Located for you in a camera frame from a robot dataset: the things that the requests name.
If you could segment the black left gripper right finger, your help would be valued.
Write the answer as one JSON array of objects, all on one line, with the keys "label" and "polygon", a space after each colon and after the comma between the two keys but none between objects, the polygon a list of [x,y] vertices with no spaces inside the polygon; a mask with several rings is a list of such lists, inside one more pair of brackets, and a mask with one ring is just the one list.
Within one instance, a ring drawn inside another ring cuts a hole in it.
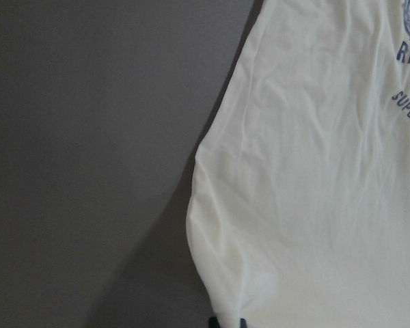
[{"label": "black left gripper right finger", "polygon": [[240,328],[247,328],[247,321],[244,318],[240,318],[239,327]]}]

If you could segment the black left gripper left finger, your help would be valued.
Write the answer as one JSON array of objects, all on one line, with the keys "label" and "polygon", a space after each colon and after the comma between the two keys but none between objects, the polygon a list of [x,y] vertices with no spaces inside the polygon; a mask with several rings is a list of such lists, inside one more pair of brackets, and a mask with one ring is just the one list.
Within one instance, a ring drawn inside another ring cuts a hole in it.
[{"label": "black left gripper left finger", "polygon": [[208,319],[208,328],[220,328],[220,324],[217,317],[214,316]]}]

